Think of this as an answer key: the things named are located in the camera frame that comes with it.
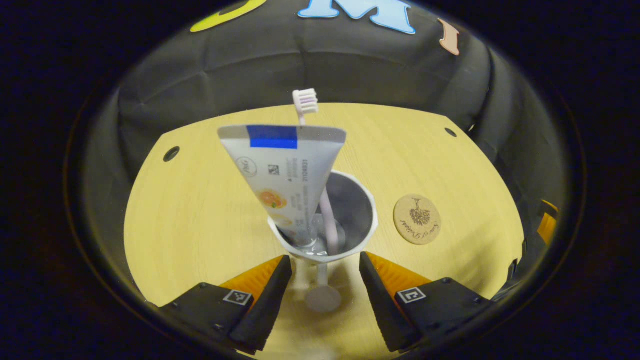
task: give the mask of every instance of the letter m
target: letter m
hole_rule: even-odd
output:
[[[374,24],[403,32],[415,34],[415,29],[409,24],[406,10],[411,6],[400,0],[311,0],[309,7],[300,10],[300,17],[336,17],[340,13],[332,7],[338,4],[352,19],[358,20],[374,8],[378,13],[370,19]]]

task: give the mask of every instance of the cork coaster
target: cork coaster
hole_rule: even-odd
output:
[[[440,234],[442,220],[435,205],[424,196],[409,194],[394,208],[394,223],[402,237],[416,245],[425,245]]]

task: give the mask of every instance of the black background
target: black background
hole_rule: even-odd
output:
[[[575,115],[588,161],[579,238],[552,282],[495,332],[450,358],[631,358],[638,340],[632,236],[638,190],[632,1],[430,2],[547,79]],[[1,8],[3,352],[10,358],[200,357],[160,335],[95,280],[62,196],[65,147],[96,84],[110,84],[221,2],[37,1]]]

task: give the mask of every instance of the toothpaste tube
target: toothpaste tube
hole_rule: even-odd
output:
[[[292,245],[316,240],[311,219],[347,134],[335,127],[223,126],[218,136]]]

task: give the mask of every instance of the yellow table surface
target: yellow table surface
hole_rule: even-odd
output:
[[[347,141],[335,165],[373,194],[380,226],[365,250],[432,280],[452,277],[491,298],[524,234],[504,181],[448,118],[368,104],[320,104],[308,125],[341,127]],[[133,186],[124,224],[127,261],[147,300],[166,305],[199,282],[221,284],[287,252],[269,229],[217,130],[232,124],[296,125],[293,105],[233,113],[164,134]],[[445,128],[453,130],[453,137]],[[172,147],[180,152],[169,162]],[[402,196],[429,198],[442,217],[439,236],[414,245],[397,232]],[[278,320],[259,359],[390,359],[358,270],[359,256],[329,264],[329,283],[342,295],[337,311],[308,310],[304,296],[314,266],[294,259]]]

